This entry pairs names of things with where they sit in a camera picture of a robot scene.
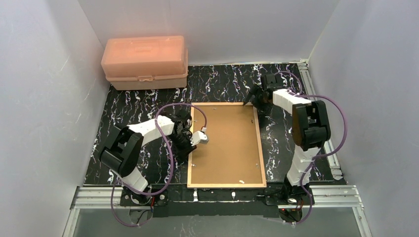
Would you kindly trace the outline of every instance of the orange toolbox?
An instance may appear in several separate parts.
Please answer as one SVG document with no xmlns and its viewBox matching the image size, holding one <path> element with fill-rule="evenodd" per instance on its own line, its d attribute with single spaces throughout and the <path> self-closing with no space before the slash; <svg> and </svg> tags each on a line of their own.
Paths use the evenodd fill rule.
<svg viewBox="0 0 419 237">
<path fill-rule="evenodd" d="M 186 87 L 188 51 L 183 36 L 110 39 L 102 68 L 117 90 Z"/>
</svg>

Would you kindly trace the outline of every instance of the toolbox lid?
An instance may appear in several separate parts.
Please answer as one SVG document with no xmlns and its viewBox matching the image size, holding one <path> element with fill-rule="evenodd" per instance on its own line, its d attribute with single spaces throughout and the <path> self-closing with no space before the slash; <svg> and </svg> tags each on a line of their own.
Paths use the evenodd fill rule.
<svg viewBox="0 0 419 237">
<path fill-rule="evenodd" d="M 107 78 L 167 78 L 187 73 L 183 36 L 110 39 L 102 58 Z"/>
</svg>

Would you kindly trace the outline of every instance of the black marble table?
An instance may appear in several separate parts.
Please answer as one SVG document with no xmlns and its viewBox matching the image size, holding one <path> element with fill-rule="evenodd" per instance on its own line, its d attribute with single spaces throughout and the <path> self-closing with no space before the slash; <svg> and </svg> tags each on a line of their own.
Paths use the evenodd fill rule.
<svg viewBox="0 0 419 237">
<path fill-rule="evenodd" d="M 190 66 L 188 86 L 180 89 L 145 91 L 117 91 L 109 89 L 99 129 L 85 176 L 85 185 L 110 185 L 114 174 L 98 159 L 97 148 L 106 140 L 111 126 L 128 125 L 154 118 L 157 110 L 168 103 L 184 102 L 241 102 L 260 76 L 290 71 L 300 77 L 297 64 L 247 64 Z M 284 85 L 298 84 L 283 74 Z M 259 114 L 260 136 L 267 182 L 283 182 L 293 158 L 294 143 L 291 135 L 292 117 L 279 107 L 269 116 Z M 168 179 L 168 153 L 162 139 L 145 145 L 139 155 L 138 168 L 150 184 L 164 183 Z M 175 161 L 172 183 L 187 183 L 187 163 Z M 311 171 L 312 181 L 332 181 L 333 177 L 325 158 L 316 160 Z"/>
</svg>

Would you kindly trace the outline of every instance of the wooden frame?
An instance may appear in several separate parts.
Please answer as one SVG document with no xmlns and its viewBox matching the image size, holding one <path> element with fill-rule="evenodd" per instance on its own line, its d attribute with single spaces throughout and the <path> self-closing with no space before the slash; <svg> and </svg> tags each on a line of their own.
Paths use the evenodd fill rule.
<svg viewBox="0 0 419 237">
<path fill-rule="evenodd" d="M 242 105 L 242 102 L 215 102 L 215 103 L 192 103 L 192 105 L 196 106 L 232 106 L 232 105 Z M 192 120 L 194 119 L 194 111 L 195 109 L 191 107 L 191 116 Z M 257 109 L 253 107 L 253 119 L 256 129 L 256 139 L 257 139 L 257 148 L 259 154 L 259 167 L 262 177 L 262 183 L 239 183 L 239 184 L 193 184 L 192 181 L 192 164 L 193 164 L 193 152 L 189 154 L 189 162 L 188 162 L 188 188 L 266 188 L 266 175 L 265 175 L 265 165 L 263 162 L 263 155 L 262 155 L 262 143 L 260 140 L 260 131 L 259 131 L 259 119 L 257 117 Z M 194 130 L 194 123 L 192 123 L 191 131 Z"/>
</svg>

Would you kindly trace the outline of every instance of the tan board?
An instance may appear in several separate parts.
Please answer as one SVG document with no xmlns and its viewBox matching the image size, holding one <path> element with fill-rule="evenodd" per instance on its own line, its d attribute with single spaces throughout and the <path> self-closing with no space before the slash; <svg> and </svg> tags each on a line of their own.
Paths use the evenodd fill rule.
<svg viewBox="0 0 419 237">
<path fill-rule="evenodd" d="M 257 111 L 243 103 L 194 103 L 208 118 L 208 144 L 189 155 L 188 188 L 266 187 Z M 192 108 L 191 130 L 204 125 Z"/>
</svg>

